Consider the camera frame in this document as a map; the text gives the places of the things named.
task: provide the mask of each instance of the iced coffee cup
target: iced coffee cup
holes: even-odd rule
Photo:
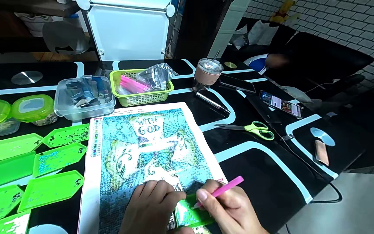
[[[223,72],[223,65],[219,61],[203,58],[197,64],[196,72],[194,73],[194,90],[208,89],[219,78]]]

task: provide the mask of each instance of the fingernail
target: fingernail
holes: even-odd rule
[[[204,189],[199,189],[196,192],[197,199],[199,199],[200,202],[203,202],[207,199],[207,193]]]

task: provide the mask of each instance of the hand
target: hand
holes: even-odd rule
[[[123,216],[119,234],[165,234],[175,205],[186,198],[167,182],[150,180],[138,185]]]
[[[223,185],[208,179],[196,192],[197,199],[214,217],[221,231],[224,234],[268,234],[259,223],[251,201],[241,187],[233,187],[217,199],[211,195]]]

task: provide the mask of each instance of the white brick wall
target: white brick wall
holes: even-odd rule
[[[245,17],[268,20],[279,0],[251,0]],[[252,13],[254,8],[266,13]],[[289,15],[300,13],[293,28],[361,51],[374,58],[374,0],[297,0]],[[374,87],[374,62],[357,72],[366,77],[361,90]]]

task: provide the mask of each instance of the stylus pen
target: stylus pen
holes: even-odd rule
[[[230,111],[229,111],[228,109],[226,109],[226,108],[224,108],[223,106],[217,104],[215,101],[213,101],[213,100],[211,100],[210,98],[204,96],[203,94],[201,94],[201,93],[199,93],[199,92],[196,92],[196,96],[197,96],[198,98],[204,100],[206,103],[208,103],[208,104],[214,106],[215,108],[217,108],[217,109],[221,109],[221,110],[223,110],[224,112],[230,114]]]
[[[231,180],[229,183],[221,186],[220,188],[216,189],[212,195],[214,197],[218,197],[220,196],[221,194],[223,194],[224,192],[226,192],[227,190],[235,187],[236,185],[240,184],[243,182],[243,177],[242,176],[238,176],[236,178],[234,178],[233,180]],[[200,202],[197,202],[191,209],[194,210],[196,208],[199,208],[200,206],[202,206],[202,204]]]

